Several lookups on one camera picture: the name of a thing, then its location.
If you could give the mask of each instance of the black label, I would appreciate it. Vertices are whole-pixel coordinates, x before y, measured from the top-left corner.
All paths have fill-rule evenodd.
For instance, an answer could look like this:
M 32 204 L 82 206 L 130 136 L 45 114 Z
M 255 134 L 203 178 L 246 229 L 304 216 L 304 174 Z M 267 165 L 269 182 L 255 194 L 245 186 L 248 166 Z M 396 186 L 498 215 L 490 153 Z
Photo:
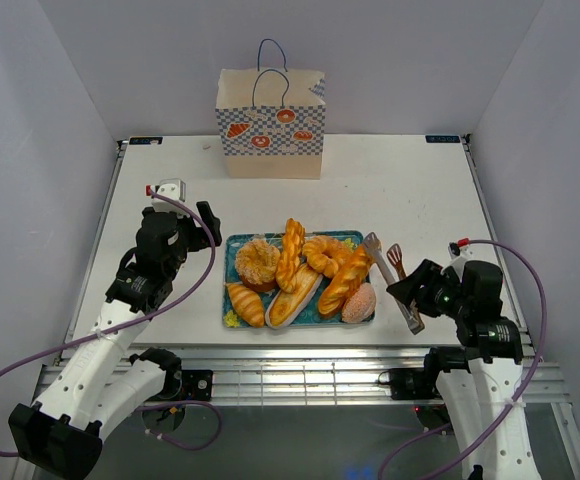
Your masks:
M 130 145 L 161 145 L 163 137 L 132 137 Z
M 426 135 L 427 143 L 461 143 L 458 135 Z

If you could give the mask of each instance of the gray floor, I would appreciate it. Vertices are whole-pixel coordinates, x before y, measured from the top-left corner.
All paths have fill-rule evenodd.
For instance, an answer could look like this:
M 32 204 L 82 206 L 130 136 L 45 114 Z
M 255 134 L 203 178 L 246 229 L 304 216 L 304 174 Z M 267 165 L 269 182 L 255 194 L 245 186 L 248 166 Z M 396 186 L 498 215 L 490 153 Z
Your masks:
M 383 458 L 421 428 L 411 407 L 223 408 L 224 431 L 214 445 L 185 452 L 144 433 L 140 416 L 110 436 L 90 480 L 322 479 L 371 480 Z M 544 480 L 574 479 L 550 405 L 526 408 L 530 440 Z M 203 442 L 216 423 L 212 413 L 189 408 L 174 436 Z M 386 479 L 411 480 L 451 460 L 453 437 L 436 437 L 401 452 Z M 461 478 L 460 468 L 443 477 Z M 35 480 L 54 480 L 38 472 Z

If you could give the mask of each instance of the pink bread bun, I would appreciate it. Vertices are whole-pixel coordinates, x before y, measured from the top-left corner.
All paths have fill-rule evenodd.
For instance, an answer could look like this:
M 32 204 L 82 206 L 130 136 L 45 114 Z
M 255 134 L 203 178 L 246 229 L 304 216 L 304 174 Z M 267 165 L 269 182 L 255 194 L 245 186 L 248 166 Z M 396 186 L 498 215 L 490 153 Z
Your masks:
M 346 323 L 360 323 L 374 312 L 377 306 L 377 296 L 372 285 L 362 283 L 359 290 L 343 306 L 341 318 Z

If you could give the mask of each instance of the wall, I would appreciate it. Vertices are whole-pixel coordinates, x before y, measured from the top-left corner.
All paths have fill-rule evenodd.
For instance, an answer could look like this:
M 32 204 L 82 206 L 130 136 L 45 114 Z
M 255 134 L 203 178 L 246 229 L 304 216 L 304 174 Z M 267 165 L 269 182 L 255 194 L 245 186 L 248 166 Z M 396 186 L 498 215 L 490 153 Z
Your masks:
M 265 37 L 326 73 L 329 132 L 471 132 L 542 3 L 40 1 L 116 139 L 215 133 L 221 69 Z
M 580 2 L 546 0 L 475 130 L 474 157 L 499 237 L 546 284 L 546 357 L 561 363 L 580 428 Z M 536 288 L 513 274 L 536 332 Z
M 65 335 L 115 147 L 37 0 L 1 0 L 0 368 Z M 1 449 L 40 367 L 0 381 Z M 13 462 L 0 459 L 0 478 Z

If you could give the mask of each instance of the blue tray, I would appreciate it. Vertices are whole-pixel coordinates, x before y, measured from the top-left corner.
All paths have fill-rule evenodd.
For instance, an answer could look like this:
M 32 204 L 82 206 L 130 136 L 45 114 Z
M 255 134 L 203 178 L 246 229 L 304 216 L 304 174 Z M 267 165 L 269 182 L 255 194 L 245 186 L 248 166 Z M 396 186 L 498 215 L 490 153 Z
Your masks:
M 357 248 L 363 240 L 363 235 L 361 232 L 356 230 L 337 230 L 334 232 L 313 232 L 306 234 L 306 239 L 310 237 L 314 237 L 316 235 L 328 235 L 330 237 L 334 237 L 342 242 L 346 243 L 351 249 Z M 247 242 L 252 240 L 253 238 L 265 238 L 268 243 L 274 245 L 281 249 L 281 237 L 283 237 L 282 233 L 266 233 L 265 235 L 252 235 L 252 234 L 242 234 L 242 235 L 232 235 L 226 241 L 226 258 L 225 258 L 225 270 L 224 270 L 224 283 L 235 283 L 240 282 L 239 274 L 237 273 L 236 269 L 234 268 L 234 261 L 237 255 L 237 252 L 241 247 L 243 247 Z M 324 278 L 319 285 L 319 289 L 317 293 L 312 298 L 308 306 L 299 314 L 299 316 L 292 322 L 289 327 L 297 327 L 297 326 L 305 326 L 305 327 L 314 327 L 314 326 L 323 326 L 323 325 L 349 325 L 344 323 L 341 320 L 341 314 L 338 313 L 335 316 L 323 319 L 319 312 L 317 311 L 317 302 L 321 293 L 326 289 L 326 287 L 330 285 L 330 279 Z M 274 297 L 279 292 L 279 289 L 275 289 L 273 291 L 267 293 L 261 293 L 259 296 L 261 300 L 263 300 L 263 307 L 267 310 L 268 306 L 274 299 Z M 232 308 L 232 303 L 230 302 L 230 297 L 228 296 L 228 290 L 226 288 L 223 289 L 223 323 L 226 327 L 230 328 L 253 328 L 248 325 L 241 317 L 239 317 Z M 364 320 L 363 323 L 370 322 L 374 318 L 374 313 Z

